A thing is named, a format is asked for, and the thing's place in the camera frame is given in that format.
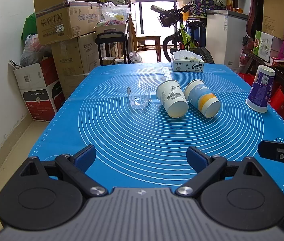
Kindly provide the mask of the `clear plastic measuring cup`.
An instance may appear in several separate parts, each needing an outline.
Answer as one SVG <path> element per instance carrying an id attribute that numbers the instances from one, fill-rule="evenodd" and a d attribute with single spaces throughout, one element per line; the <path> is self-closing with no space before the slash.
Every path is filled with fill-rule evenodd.
<path id="1" fill-rule="evenodd" d="M 151 88 L 145 82 L 135 82 L 127 87 L 129 104 L 132 109 L 143 110 L 149 104 Z"/>

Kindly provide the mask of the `purple tall paper cup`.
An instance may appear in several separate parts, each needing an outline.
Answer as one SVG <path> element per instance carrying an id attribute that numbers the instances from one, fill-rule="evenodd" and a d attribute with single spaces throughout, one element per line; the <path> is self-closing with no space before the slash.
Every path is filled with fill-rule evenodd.
<path id="1" fill-rule="evenodd" d="M 275 79 L 275 70 L 259 65 L 253 84 L 251 86 L 246 104 L 259 113 L 266 113 L 269 104 L 273 82 Z"/>

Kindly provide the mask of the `blue yellow paper cup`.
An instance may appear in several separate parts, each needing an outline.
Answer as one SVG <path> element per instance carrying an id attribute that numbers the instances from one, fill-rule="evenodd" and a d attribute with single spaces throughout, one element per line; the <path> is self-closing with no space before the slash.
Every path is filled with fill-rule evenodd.
<path id="1" fill-rule="evenodd" d="M 206 118 L 214 117 L 220 110 L 220 100 L 202 80 L 191 81 L 184 89 L 184 96 Z"/>

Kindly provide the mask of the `white paper cup ink drawing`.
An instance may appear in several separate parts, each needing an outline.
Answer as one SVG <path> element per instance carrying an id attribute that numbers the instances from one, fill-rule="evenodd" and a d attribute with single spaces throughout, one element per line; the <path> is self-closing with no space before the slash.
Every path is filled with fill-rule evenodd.
<path id="1" fill-rule="evenodd" d="M 184 116 L 189 109 L 181 86 L 175 80 L 162 82 L 157 87 L 156 96 L 171 118 L 180 118 Z"/>

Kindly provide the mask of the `green white carton box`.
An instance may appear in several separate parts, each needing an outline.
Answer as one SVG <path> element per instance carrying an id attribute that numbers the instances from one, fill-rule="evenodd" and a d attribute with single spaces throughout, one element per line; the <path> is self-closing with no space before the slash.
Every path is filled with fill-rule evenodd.
<path id="1" fill-rule="evenodd" d="M 253 54 L 269 62 L 272 50 L 273 36 L 261 31 L 256 31 L 254 38 Z"/>

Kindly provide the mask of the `white red appliance box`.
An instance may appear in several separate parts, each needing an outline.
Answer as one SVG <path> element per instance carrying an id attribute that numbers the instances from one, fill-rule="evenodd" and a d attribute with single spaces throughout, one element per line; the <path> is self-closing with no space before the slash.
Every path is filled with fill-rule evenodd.
<path id="1" fill-rule="evenodd" d="M 33 120 L 51 121 L 65 102 L 52 57 L 21 67 L 9 60 L 21 96 Z"/>

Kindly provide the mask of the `tall brown cardboard right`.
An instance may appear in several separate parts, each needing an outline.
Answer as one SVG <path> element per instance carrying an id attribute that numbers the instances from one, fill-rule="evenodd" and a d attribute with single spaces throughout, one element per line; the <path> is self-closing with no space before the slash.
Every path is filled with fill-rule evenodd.
<path id="1" fill-rule="evenodd" d="M 284 39 L 284 0 L 264 0 L 262 32 Z"/>

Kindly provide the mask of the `blue silicone baking mat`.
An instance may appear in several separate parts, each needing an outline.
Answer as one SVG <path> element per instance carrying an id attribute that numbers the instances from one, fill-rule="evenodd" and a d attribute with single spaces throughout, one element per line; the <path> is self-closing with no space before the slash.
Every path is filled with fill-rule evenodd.
<path id="1" fill-rule="evenodd" d="M 181 87 L 200 79 L 221 102 L 217 115 L 204 117 L 195 107 L 178 119 L 167 115 L 156 96 L 166 80 Z M 145 82 L 151 88 L 148 106 L 132 109 L 127 87 Z M 94 145 L 96 160 L 86 172 L 108 189 L 170 187 L 176 189 L 195 172 L 186 161 L 194 146 L 229 160 L 256 157 L 262 140 L 284 143 L 284 120 L 269 108 L 250 109 L 250 86 L 224 65 L 207 64 L 201 73 L 173 72 L 169 63 L 100 66 L 72 93 L 30 151 L 54 160 Z"/>

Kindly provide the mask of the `white chest freezer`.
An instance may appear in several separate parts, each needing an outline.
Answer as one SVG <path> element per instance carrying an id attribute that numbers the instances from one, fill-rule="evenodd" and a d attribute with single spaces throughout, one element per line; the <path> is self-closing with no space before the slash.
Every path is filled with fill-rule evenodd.
<path id="1" fill-rule="evenodd" d="M 205 47 L 216 64 L 224 64 L 236 73 L 241 72 L 240 56 L 248 18 L 229 10 L 207 12 Z"/>

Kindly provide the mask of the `white tissue box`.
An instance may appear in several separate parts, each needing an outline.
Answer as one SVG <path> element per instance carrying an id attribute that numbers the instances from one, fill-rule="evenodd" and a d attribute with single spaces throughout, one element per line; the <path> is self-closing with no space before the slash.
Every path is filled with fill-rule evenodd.
<path id="1" fill-rule="evenodd" d="M 204 61 L 194 52 L 180 50 L 173 53 L 171 67 L 174 72 L 203 72 Z"/>

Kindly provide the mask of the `lower brown cardboard box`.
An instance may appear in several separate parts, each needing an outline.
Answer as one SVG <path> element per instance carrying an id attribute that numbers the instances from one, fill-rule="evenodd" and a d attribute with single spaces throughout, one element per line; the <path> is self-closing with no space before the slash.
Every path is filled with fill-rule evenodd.
<path id="1" fill-rule="evenodd" d="M 100 66 L 96 34 L 88 33 L 52 44 L 53 59 L 65 98 L 97 66 Z"/>

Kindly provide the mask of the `plastic bag on boxes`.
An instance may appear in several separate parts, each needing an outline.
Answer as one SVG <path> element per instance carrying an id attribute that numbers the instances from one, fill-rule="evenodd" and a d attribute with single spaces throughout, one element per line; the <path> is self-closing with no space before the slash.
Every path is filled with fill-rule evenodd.
<path id="1" fill-rule="evenodd" d="M 38 35 L 28 35 L 25 47 L 20 58 L 21 66 L 28 66 L 39 63 L 43 58 L 52 56 L 50 45 L 41 45 Z"/>

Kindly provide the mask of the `green bicycle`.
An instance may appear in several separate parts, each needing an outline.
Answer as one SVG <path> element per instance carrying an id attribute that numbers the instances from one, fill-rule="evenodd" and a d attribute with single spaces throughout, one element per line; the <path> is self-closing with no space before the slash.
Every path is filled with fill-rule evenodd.
<path id="1" fill-rule="evenodd" d="M 179 28 L 174 34 L 169 35 L 163 41 L 162 49 L 165 58 L 168 62 L 171 62 L 174 52 L 187 50 L 200 55 L 205 63 L 214 64 L 211 53 L 205 47 L 200 46 L 194 35 L 195 30 L 204 28 L 204 23 L 200 20 L 192 20 L 187 22 L 186 26 L 183 24 L 183 13 L 188 12 L 189 7 L 186 4 L 181 9 L 165 10 L 156 5 L 151 5 L 151 10 L 159 13 L 159 22 L 163 27 L 170 27 L 179 23 Z"/>

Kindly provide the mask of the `wooden chair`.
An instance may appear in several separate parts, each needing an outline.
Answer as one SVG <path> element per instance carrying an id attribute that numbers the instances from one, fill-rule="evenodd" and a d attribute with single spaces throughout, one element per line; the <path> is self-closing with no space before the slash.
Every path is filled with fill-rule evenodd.
<path id="1" fill-rule="evenodd" d="M 156 51 L 157 62 L 162 61 L 161 35 L 137 35 L 131 15 L 128 19 L 129 35 L 133 42 L 133 51 Z"/>

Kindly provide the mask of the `large open cardboard box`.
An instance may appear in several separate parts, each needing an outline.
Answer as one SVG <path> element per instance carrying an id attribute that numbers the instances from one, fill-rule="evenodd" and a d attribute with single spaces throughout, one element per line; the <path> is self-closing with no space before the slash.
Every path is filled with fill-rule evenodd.
<path id="1" fill-rule="evenodd" d="M 94 31 L 100 0 L 33 0 L 37 35 L 49 45 Z"/>

